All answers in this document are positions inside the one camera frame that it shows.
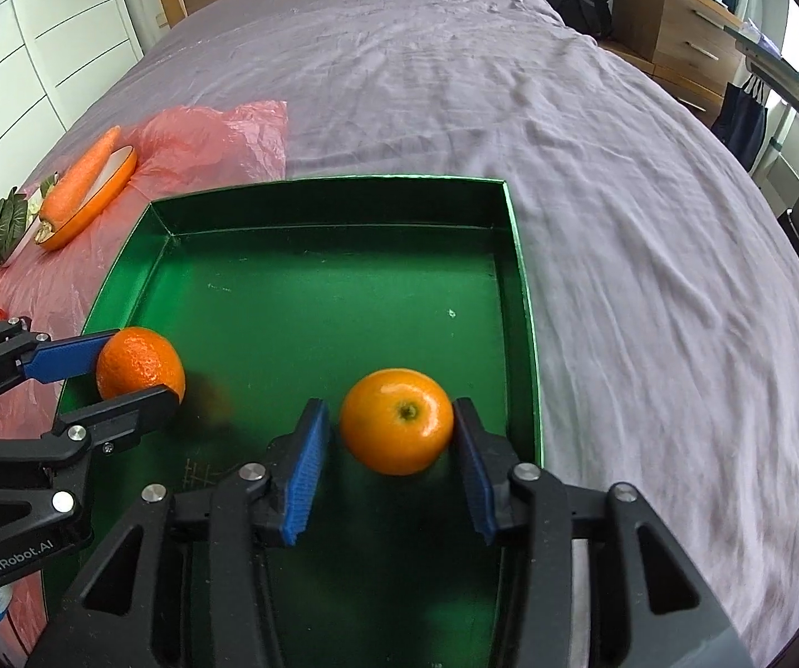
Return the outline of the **rough orange mandarin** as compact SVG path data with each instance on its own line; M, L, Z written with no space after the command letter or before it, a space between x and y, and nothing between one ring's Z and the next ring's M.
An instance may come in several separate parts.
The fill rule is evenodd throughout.
M155 330L132 326L119 330L100 351L96 385L103 400L166 386L183 401L187 376L170 341Z

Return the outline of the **smooth orange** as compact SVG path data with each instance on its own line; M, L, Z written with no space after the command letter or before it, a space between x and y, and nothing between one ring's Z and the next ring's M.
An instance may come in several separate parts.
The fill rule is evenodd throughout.
M342 442L363 466L389 477L427 470L448 448L454 410L423 372L387 368L351 387L340 409Z

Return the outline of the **pink plastic sheet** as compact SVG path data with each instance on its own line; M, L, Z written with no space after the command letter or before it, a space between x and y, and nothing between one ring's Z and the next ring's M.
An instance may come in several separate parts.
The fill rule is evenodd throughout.
M30 317L54 338L77 335L112 262L152 200L286 175L287 104L245 102L230 110L171 107L121 132L138 169L96 220L61 251L28 244L0 267L0 308ZM22 383L0 396L0 439L32 439L51 427L60 383ZM24 666L46 621L40 573L13 583L0 624L0 666Z

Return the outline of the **green leafy vegetable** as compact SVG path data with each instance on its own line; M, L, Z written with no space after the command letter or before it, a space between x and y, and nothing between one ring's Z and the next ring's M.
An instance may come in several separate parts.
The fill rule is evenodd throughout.
M0 200L0 266L13 255L28 229L28 198L16 187Z

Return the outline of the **white plate under greens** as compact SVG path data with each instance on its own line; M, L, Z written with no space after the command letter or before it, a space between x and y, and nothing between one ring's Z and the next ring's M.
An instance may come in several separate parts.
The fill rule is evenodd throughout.
M28 196L25 193L26 198L28 198L28 229L26 229L22 241L19 243L19 246L16 247L16 250L14 250L13 255L11 255L11 257L7 259L7 262L0 267L7 267L11 259L13 259L17 253L20 253L26 246L28 246L30 236L37 231L38 211L40 211L41 204L43 204L43 200L45 200L47 192L51 190L52 185L55 185L58 179L60 179L60 174L58 174L58 172L53 172L53 174L46 176L46 178L41 181L37 187L37 190L35 190L31 196Z

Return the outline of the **orange carrot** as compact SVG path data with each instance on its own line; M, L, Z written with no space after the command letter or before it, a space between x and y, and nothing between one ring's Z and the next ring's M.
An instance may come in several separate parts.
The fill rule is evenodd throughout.
M120 125L109 128L52 185L38 211L41 232L53 234L72 219L108 163L120 134Z

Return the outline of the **orange oval dish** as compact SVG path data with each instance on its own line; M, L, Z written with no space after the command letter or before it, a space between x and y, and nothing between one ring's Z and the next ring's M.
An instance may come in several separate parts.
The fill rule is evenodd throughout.
M46 226L38 226L34 243L44 251L51 252L59 251L73 242L126 189L136 166L138 166L138 154L132 145L114 151L70 220L55 232L49 231Z

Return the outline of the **green rectangular tray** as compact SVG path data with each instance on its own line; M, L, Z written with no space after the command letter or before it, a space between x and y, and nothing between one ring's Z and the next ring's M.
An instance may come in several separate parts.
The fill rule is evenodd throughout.
M176 416L91 469L109 536L149 484L210 489L263 459L310 400L337 412L371 372L410 368L469 398L523 459L541 400L508 185L461 176L335 176L153 202L103 281L87 329L143 326L176 347ZM486 666L505 553L473 526L457 460L383 477L325 433L306 529L256 543L278 666Z

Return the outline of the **white wardrobe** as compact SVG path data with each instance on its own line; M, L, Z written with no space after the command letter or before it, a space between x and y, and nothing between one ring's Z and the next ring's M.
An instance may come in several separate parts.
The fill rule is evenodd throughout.
M124 0L0 0L0 199L141 57Z

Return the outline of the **dark blue hanging bag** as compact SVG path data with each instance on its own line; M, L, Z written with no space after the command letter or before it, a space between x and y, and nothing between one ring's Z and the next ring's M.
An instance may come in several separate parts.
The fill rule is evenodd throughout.
M710 131L745 170L753 169L763 145L768 92L768 86L757 74L751 74L742 86L728 83L721 110L710 126Z

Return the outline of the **glass desk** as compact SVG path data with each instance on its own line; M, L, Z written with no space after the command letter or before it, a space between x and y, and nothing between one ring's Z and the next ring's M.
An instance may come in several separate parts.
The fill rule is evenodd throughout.
M747 59L749 70L768 83L799 115L799 72L775 50L774 42L760 32L744 32L732 26L724 26L722 30L732 36L737 50Z

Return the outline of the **wooden drawer cabinet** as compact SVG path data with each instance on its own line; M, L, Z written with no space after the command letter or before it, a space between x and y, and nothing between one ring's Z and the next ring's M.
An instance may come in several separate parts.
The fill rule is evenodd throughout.
M715 122L743 64L741 22L715 0L612 0L614 38L703 124Z

